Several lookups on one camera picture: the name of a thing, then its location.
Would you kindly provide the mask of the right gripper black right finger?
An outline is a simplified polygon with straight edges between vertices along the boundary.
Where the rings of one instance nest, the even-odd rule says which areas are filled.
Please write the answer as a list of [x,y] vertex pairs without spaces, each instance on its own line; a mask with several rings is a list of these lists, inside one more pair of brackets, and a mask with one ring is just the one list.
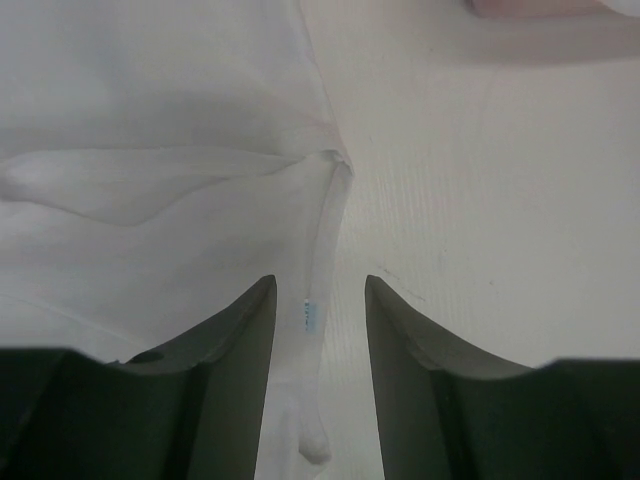
[[389,479],[635,479],[639,364],[530,368],[365,285],[379,441]]

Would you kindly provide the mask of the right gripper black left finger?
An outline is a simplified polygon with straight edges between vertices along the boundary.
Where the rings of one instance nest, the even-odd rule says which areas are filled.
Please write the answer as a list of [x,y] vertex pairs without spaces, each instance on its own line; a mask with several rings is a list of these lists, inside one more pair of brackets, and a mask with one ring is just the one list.
[[1,352],[5,479],[250,479],[277,306],[273,276],[131,360]]

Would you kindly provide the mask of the white t shirt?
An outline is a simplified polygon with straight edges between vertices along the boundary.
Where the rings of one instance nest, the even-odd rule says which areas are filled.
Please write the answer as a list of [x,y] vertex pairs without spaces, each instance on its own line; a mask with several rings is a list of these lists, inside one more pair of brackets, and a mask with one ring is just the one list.
[[256,475],[312,479],[353,171],[296,1],[1,5],[1,342],[127,360],[277,282]]

